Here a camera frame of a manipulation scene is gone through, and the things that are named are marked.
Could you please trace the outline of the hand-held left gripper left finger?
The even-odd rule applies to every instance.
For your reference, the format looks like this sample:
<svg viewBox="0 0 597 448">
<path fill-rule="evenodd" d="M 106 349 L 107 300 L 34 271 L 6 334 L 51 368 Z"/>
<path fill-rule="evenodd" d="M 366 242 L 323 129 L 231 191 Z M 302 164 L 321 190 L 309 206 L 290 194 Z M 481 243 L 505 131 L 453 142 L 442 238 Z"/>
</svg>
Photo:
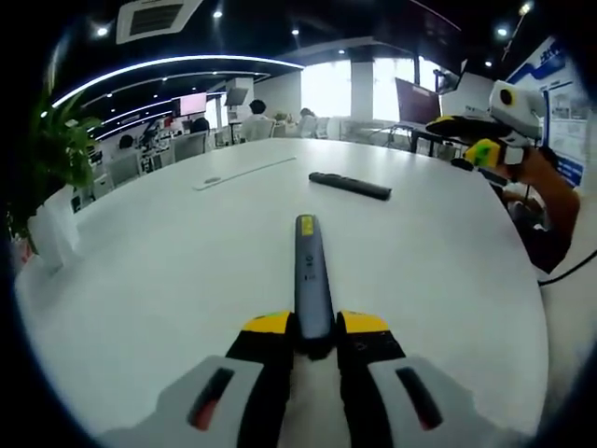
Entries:
<svg viewBox="0 0 597 448">
<path fill-rule="evenodd" d="M 223 356 L 209 356 L 159 394 L 153 413 L 100 437 L 103 447 L 275 447 L 293 370 L 295 316 L 247 322 Z"/>
</svg>

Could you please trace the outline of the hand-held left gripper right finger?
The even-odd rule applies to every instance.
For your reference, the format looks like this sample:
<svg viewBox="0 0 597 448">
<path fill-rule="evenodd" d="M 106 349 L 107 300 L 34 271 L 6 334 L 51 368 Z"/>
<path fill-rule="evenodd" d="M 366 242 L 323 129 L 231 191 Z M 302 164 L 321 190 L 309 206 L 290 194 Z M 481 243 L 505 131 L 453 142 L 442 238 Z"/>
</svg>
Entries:
<svg viewBox="0 0 597 448">
<path fill-rule="evenodd" d="M 472 393 L 430 361 L 407 356 L 378 316 L 337 314 L 340 396 L 354 447 L 522 447 L 481 415 Z"/>
</svg>

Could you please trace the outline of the person's right hand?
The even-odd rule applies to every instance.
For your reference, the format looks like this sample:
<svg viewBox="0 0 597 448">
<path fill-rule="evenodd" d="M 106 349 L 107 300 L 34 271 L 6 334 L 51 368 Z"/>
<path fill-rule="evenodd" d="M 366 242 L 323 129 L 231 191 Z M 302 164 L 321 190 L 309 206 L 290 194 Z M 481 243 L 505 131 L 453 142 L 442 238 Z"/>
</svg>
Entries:
<svg viewBox="0 0 597 448">
<path fill-rule="evenodd" d="M 548 146 L 526 147 L 522 163 L 511 165 L 508 170 L 512 180 L 533 186 L 557 173 L 558 156 Z"/>
</svg>

